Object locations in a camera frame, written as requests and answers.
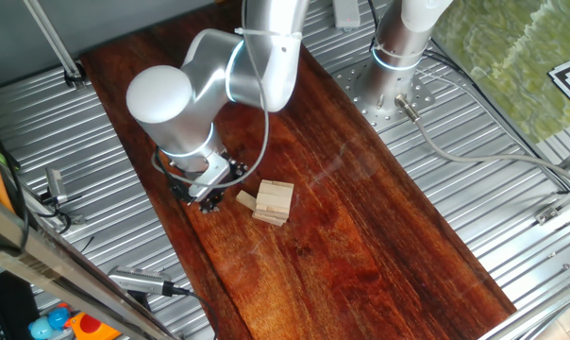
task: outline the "metal base plate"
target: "metal base plate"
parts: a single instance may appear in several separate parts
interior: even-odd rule
[[[391,125],[398,123],[401,120],[407,119],[405,113],[398,109],[387,109],[384,106],[378,109],[374,105],[369,105],[360,100],[361,93],[357,93],[355,89],[356,79],[359,75],[368,68],[370,59],[363,60],[352,66],[346,67],[340,72],[334,74],[335,81],[344,89],[350,100],[365,116],[367,121],[376,131],[382,131]],[[420,112],[424,112],[434,105],[434,96],[428,90],[424,83],[419,79],[419,76],[414,76],[412,81],[412,95],[410,95],[411,104]]]

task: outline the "red object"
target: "red object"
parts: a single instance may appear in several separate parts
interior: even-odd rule
[[[95,318],[87,314],[81,318],[81,321],[79,323],[79,327],[81,328],[81,330],[83,330],[86,333],[94,333],[98,331],[98,329],[100,329],[100,325],[101,325],[100,321],[96,320]]]

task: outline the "gray cable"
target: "gray cable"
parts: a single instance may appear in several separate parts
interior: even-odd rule
[[[443,81],[443,82],[445,82],[445,83],[451,84],[451,85],[457,87],[458,89],[462,90],[462,91],[465,92],[467,95],[469,95],[470,97],[472,97],[472,99],[474,99],[474,100],[476,101],[476,103],[477,103],[485,112],[487,112],[487,113],[491,116],[491,118],[493,118],[493,120],[496,121],[497,124],[498,124],[501,128],[503,128],[503,129],[505,130],[505,128],[501,125],[501,123],[499,123],[499,122],[491,115],[491,113],[490,113],[488,110],[486,110],[486,108],[482,105],[482,103],[480,103],[480,101],[479,101],[472,93],[470,93],[469,91],[467,91],[466,89],[464,89],[461,85],[455,83],[454,81],[451,81],[451,80],[449,80],[449,79],[444,78],[444,76],[435,76],[435,75],[433,74],[433,72],[430,73],[430,74],[428,74],[428,73],[424,72],[423,70],[420,70],[419,68],[417,69],[417,72],[423,74],[424,76],[432,77],[432,78],[434,78],[434,79],[436,79],[436,80],[441,80],[441,81]],[[510,137],[511,137],[516,143],[518,143],[519,145],[522,145],[522,144],[521,144],[517,139],[515,139],[513,136],[510,135]],[[546,168],[548,168],[549,170],[551,170],[555,176],[563,176],[563,177],[566,177],[567,179],[570,179],[570,173],[569,173],[568,171],[562,169],[562,168],[559,167],[558,165],[552,164],[552,163],[547,162],[547,161],[543,161],[543,160],[541,160],[541,159],[539,159],[539,158],[537,158],[537,157],[534,157],[534,155],[532,155],[532,156],[522,156],[522,157],[524,157],[524,158],[529,158],[529,159],[531,159],[531,160],[538,160],[539,162],[543,162],[544,164],[541,164],[541,165],[544,166],[544,167],[546,167]],[[518,161],[525,161],[525,162],[534,162],[534,163],[537,163],[536,161],[528,161],[527,159],[518,160]]]
[[[447,83],[447,84],[451,84],[451,85],[455,86],[456,88],[458,88],[458,89],[462,90],[463,92],[465,92],[465,94],[469,95],[472,99],[474,99],[474,101],[476,102],[476,104],[478,104],[481,109],[483,109],[491,118],[493,118],[493,120],[495,121],[495,123],[496,123],[497,125],[499,125],[500,128],[502,128],[503,130],[506,130],[505,127],[503,127],[503,125],[501,124],[501,122],[499,122],[499,121],[493,116],[493,114],[492,114],[489,110],[486,110],[486,108],[484,107],[484,105],[482,105],[482,103],[480,103],[480,101],[476,98],[476,96],[473,95],[471,92],[469,92],[469,91],[467,91],[466,89],[464,89],[460,84],[457,84],[456,82],[451,81],[451,80],[445,78],[444,76],[446,76],[446,75],[435,76],[435,75],[434,75],[434,72],[428,74],[428,73],[426,73],[425,71],[426,71],[426,70],[421,70],[421,69],[417,68],[417,72],[419,72],[420,74],[422,74],[422,75],[424,75],[424,76],[431,77],[431,78],[436,79],[436,80],[443,81],[443,82],[445,82],[445,83]],[[518,143],[518,145],[522,145],[522,143],[521,143],[520,141],[518,141],[514,136],[512,136],[511,134],[509,134],[509,136],[510,136],[510,138],[513,139],[514,142]],[[534,154],[533,154],[530,150],[526,149],[525,147],[524,147],[524,149],[525,149],[525,151],[528,152],[531,156],[534,156]]]
[[[567,179],[570,179],[570,173],[568,173],[566,170],[560,168],[558,165],[554,165],[550,162],[543,161],[543,160],[540,160],[538,158],[531,157],[531,156],[525,156],[525,155],[493,155],[493,156],[485,156],[485,157],[453,156],[449,153],[446,153],[446,151],[442,150],[439,146],[437,146],[434,143],[434,141],[432,141],[432,139],[428,136],[428,132],[426,131],[426,128],[421,123],[421,120],[418,120],[417,122],[415,122],[415,125],[417,126],[417,128],[419,128],[419,131],[421,132],[421,134],[426,139],[426,142],[434,149],[434,151],[436,151],[437,154],[439,154],[440,156],[442,156],[448,160],[451,160],[453,162],[495,162],[495,161],[501,161],[501,160],[514,160],[514,161],[531,162],[531,163],[549,168],[549,169],[555,171],[556,173],[566,177]]]
[[[191,185],[196,185],[202,188],[210,188],[210,189],[225,189],[225,188],[229,188],[235,184],[239,184],[242,181],[244,181],[245,179],[247,179],[254,171],[256,171],[256,169],[258,168],[258,166],[260,165],[260,163],[262,162],[262,159],[264,158],[264,154],[266,153],[266,148],[268,147],[268,137],[270,134],[270,117],[268,115],[268,109],[266,109],[266,94],[264,92],[264,85],[262,84],[262,78],[260,77],[260,72],[258,71],[258,65],[256,64],[256,61],[254,60],[254,56],[251,53],[251,48],[249,48],[249,43],[247,41],[247,34],[245,33],[245,9],[247,8],[247,1],[243,0],[243,6],[241,8],[241,25],[243,28],[243,44],[245,45],[245,50],[247,51],[247,55],[249,56],[249,60],[251,61],[251,66],[254,69],[254,74],[256,75],[256,80],[258,81],[258,85],[260,86],[260,105],[262,106],[262,109],[264,110],[264,139],[262,141],[262,148],[260,150],[260,154],[258,155],[258,159],[256,160],[256,162],[254,163],[254,165],[252,165],[249,170],[247,170],[247,172],[233,180],[230,181],[228,183],[224,183],[224,184],[213,184],[213,185],[209,185],[209,184],[202,184],[202,183],[197,183],[193,180],[190,180],[188,178],[183,178],[182,176],[177,176],[174,175],[172,173],[170,173],[170,175],[172,175],[173,178],[181,180],[187,184],[191,184]],[[159,170],[160,172],[163,172],[163,170],[161,170],[158,165],[155,163],[155,153],[153,153],[153,157],[151,159],[151,162],[153,163],[153,166]]]

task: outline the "dark wooden table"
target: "dark wooden table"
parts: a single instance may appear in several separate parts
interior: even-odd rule
[[[219,314],[220,338],[476,339],[513,313],[306,49],[290,104],[271,115],[258,171],[226,192],[219,212],[179,205],[151,166],[154,144],[130,117],[126,89],[150,66],[179,67],[199,31],[232,31],[239,13],[212,5],[81,56],[194,290]],[[262,119],[235,104],[218,115],[236,159],[255,161]],[[281,228],[235,201],[240,190],[254,195],[260,179],[295,184]]]

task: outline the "blue object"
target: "blue object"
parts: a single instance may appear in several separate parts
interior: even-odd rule
[[[46,340],[52,336],[53,329],[48,323],[48,317],[42,316],[29,324],[31,336],[36,340]]]
[[[48,314],[48,323],[50,327],[57,331],[65,329],[65,323],[69,320],[69,311],[64,307],[58,307],[56,310]]]

